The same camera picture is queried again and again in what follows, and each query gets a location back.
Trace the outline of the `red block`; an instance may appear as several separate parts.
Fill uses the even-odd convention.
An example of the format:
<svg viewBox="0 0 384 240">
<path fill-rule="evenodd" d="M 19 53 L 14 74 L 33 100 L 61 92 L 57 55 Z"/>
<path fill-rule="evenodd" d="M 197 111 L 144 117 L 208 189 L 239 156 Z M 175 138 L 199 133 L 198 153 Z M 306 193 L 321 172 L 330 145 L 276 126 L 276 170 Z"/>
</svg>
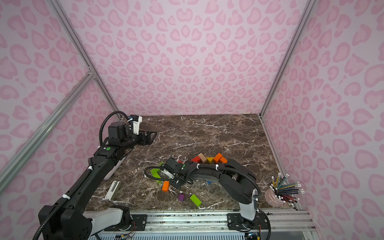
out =
<svg viewBox="0 0 384 240">
<path fill-rule="evenodd" d="M 196 156 L 195 158 L 192 159 L 192 162 L 200 163 L 201 162 L 201 158 L 199 156 Z"/>
</svg>

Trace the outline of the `orange block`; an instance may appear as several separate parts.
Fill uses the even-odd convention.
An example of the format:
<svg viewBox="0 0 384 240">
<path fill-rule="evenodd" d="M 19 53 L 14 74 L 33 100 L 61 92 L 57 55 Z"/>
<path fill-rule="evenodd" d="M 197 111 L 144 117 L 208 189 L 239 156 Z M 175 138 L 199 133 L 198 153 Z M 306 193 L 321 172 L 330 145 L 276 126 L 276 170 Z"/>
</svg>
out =
<svg viewBox="0 0 384 240">
<path fill-rule="evenodd" d="M 220 159 L 223 157 L 222 154 L 218 153 L 214 158 L 213 161 L 217 164 L 220 162 Z"/>
<path fill-rule="evenodd" d="M 227 162 L 228 162 L 228 160 L 225 159 L 224 157 L 221 157 L 221 158 L 219 159 L 219 163 L 220 163 L 220 164 L 226 164 Z"/>
<path fill-rule="evenodd" d="M 163 192 L 168 192 L 170 189 L 170 182 L 169 181 L 164 181 L 162 191 Z"/>
</svg>

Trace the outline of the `tan block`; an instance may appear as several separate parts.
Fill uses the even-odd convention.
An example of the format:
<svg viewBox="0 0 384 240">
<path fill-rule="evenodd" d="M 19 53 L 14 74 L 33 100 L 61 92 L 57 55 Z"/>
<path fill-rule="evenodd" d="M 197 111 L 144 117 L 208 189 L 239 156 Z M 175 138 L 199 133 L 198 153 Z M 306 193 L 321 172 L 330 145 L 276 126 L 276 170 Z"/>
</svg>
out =
<svg viewBox="0 0 384 240">
<path fill-rule="evenodd" d="M 200 158 L 200 162 L 202 164 L 205 164 L 208 161 L 208 159 L 202 153 L 198 154 L 198 157 Z"/>
</svg>

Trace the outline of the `purple small block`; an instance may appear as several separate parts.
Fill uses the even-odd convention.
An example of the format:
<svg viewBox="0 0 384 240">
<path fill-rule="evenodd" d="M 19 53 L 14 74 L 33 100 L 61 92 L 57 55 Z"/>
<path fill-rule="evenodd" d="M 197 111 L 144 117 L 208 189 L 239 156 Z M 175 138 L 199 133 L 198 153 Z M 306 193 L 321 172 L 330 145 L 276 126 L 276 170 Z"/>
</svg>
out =
<svg viewBox="0 0 384 240">
<path fill-rule="evenodd" d="M 185 200 L 185 195 L 184 194 L 179 194 L 178 201 L 183 202 L 184 200 Z"/>
</svg>

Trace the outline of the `green block bottom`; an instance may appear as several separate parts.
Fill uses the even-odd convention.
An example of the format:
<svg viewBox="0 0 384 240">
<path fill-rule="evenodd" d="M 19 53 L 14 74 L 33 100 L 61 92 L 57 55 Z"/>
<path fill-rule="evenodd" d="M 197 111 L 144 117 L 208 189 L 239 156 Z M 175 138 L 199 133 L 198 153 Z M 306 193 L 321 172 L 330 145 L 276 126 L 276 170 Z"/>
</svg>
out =
<svg viewBox="0 0 384 240">
<path fill-rule="evenodd" d="M 191 195 L 190 200 L 197 206 L 200 207 L 202 204 L 202 201 L 196 196 L 196 195 Z"/>
</svg>

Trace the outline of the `yellow triangle block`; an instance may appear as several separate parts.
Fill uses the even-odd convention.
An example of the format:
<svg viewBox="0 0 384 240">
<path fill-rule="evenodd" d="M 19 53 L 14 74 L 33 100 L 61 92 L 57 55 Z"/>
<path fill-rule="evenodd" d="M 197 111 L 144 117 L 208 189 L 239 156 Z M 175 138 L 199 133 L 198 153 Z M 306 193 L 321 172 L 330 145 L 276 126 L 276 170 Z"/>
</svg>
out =
<svg viewBox="0 0 384 240">
<path fill-rule="evenodd" d="M 210 157 L 207 158 L 208 164 L 211 164 L 213 161 L 214 161 L 214 158 L 210 158 Z"/>
</svg>

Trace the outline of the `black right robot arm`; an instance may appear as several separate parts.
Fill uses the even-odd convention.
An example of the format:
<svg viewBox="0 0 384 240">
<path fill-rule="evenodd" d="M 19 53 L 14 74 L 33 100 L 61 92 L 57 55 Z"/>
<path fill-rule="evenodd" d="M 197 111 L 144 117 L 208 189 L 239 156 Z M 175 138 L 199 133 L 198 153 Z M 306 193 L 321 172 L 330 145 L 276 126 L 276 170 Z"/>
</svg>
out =
<svg viewBox="0 0 384 240">
<path fill-rule="evenodd" d="M 258 207 L 262 191 L 256 176 L 235 160 L 213 165 L 204 164 L 203 161 L 179 163 L 169 158 L 160 166 L 146 167 L 144 174 L 155 181 L 169 182 L 177 189 L 186 184 L 192 185 L 197 180 L 217 182 L 240 206 L 238 214 L 229 214 L 229 230 L 241 233 L 256 231 L 259 238 L 262 237 L 262 230 L 267 230 L 267 240 L 272 235 L 269 217 Z"/>
</svg>

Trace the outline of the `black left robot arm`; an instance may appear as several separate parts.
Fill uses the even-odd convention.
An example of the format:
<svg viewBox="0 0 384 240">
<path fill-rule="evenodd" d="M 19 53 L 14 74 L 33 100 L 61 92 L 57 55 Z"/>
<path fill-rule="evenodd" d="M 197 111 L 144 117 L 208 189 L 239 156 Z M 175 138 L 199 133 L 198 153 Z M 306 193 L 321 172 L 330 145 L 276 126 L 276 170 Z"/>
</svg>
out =
<svg viewBox="0 0 384 240">
<path fill-rule="evenodd" d="M 88 167 L 74 185 L 54 205 L 39 212 L 40 226 L 35 240 L 86 240 L 106 228 L 121 230 L 133 227 L 129 207 L 114 206 L 106 211 L 85 214 L 92 195 L 104 178 L 135 146 L 151 145 L 157 132 L 140 130 L 142 117 L 122 111 L 110 113 L 99 130 L 100 146 L 88 159 Z"/>
</svg>

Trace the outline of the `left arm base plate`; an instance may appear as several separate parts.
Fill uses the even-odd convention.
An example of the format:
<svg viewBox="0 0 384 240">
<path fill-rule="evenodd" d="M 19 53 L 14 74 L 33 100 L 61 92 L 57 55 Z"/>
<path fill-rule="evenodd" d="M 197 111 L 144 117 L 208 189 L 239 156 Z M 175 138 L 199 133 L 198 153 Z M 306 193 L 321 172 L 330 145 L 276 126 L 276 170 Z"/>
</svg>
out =
<svg viewBox="0 0 384 240">
<path fill-rule="evenodd" d="M 104 229 L 105 232 L 144 231 L 148 215 L 126 215 L 117 224 Z"/>
</svg>

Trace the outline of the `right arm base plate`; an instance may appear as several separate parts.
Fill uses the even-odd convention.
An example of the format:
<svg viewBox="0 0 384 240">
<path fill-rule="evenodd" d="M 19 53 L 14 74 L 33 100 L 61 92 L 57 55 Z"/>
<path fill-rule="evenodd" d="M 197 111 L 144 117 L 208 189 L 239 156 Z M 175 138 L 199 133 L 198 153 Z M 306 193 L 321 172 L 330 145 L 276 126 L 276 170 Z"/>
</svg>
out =
<svg viewBox="0 0 384 240">
<path fill-rule="evenodd" d="M 240 213 L 227 214 L 227 223 L 230 230 L 236 230 L 239 232 L 244 231 L 261 231 L 269 230 L 271 224 L 267 218 L 267 215 L 257 212 L 254 220 L 247 220 L 241 216 Z"/>
</svg>

